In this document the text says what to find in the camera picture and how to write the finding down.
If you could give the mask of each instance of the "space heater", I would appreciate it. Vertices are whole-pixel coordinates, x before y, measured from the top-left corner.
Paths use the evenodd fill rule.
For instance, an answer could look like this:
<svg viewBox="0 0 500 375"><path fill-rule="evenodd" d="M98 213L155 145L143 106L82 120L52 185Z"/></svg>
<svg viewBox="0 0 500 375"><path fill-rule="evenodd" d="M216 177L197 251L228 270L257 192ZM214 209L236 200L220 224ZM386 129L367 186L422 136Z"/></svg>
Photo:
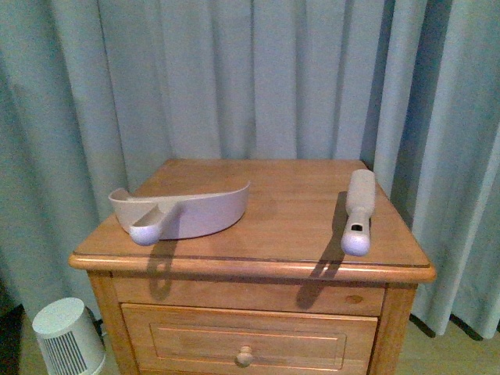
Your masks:
<svg viewBox="0 0 500 375"><path fill-rule="evenodd" d="M33 329L49 375L98 375L105 350L85 304L63 298L45 306Z"/></svg>

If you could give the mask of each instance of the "wooden knob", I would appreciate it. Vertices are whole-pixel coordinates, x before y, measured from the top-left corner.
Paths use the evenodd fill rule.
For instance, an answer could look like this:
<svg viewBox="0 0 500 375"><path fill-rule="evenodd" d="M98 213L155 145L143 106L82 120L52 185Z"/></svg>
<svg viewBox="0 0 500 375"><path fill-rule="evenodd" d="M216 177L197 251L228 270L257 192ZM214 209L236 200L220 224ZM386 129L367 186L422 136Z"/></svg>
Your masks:
<svg viewBox="0 0 500 375"><path fill-rule="evenodd" d="M239 354L236 356L236 363L240 367L248 367L253 361L252 348L242 346Z"/></svg>

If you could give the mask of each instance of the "nightstand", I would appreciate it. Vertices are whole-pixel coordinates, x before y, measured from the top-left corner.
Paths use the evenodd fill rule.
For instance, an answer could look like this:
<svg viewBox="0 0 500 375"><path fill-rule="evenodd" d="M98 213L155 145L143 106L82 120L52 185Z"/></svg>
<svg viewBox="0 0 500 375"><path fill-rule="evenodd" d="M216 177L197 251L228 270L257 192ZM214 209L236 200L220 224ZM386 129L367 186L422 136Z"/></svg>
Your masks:
<svg viewBox="0 0 500 375"><path fill-rule="evenodd" d="M233 191L205 237L132 242L114 215L70 256L88 272L122 374L391 375L435 270L377 186L368 255L340 247L346 160L169 160L134 194Z"/></svg>

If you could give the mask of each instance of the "floor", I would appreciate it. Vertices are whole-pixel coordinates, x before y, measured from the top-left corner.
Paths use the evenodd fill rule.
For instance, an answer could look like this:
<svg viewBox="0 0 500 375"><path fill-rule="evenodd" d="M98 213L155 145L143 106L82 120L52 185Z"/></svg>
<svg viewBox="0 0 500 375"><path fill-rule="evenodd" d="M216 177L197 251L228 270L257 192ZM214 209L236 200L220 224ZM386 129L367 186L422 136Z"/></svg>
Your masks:
<svg viewBox="0 0 500 375"><path fill-rule="evenodd" d="M0 324L0 339L1 375L47 373L30 321L22 310L15 312L7 328ZM118 375L109 339L104 339L107 354L101 375ZM445 336L429 338L409 322L396 374L499 375L500 334L491 340L474 341L450 323Z"/></svg>

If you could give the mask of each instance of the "curtain fold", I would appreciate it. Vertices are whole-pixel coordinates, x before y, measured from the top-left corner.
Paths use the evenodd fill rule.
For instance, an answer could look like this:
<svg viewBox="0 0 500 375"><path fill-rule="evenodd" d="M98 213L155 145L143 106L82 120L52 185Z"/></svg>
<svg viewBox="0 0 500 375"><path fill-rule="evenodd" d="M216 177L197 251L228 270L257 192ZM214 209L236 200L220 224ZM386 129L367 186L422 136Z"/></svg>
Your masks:
<svg viewBox="0 0 500 375"><path fill-rule="evenodd" d="M2 96L11 113L2 122L0 189L7 267L30 318L68 293L97 309L86 273L66 265L98 215L50 7L2 2L0 35Z"/></svg>
<svg viewBox="0 0 500 375"><path fill-rule="evenodd" d="M362 159L437 266L413 312L490 338L499 15L486 0L2 3L2 272L31 317L67 295L96 310L66 260L112 189L168 158Z"/></svg>

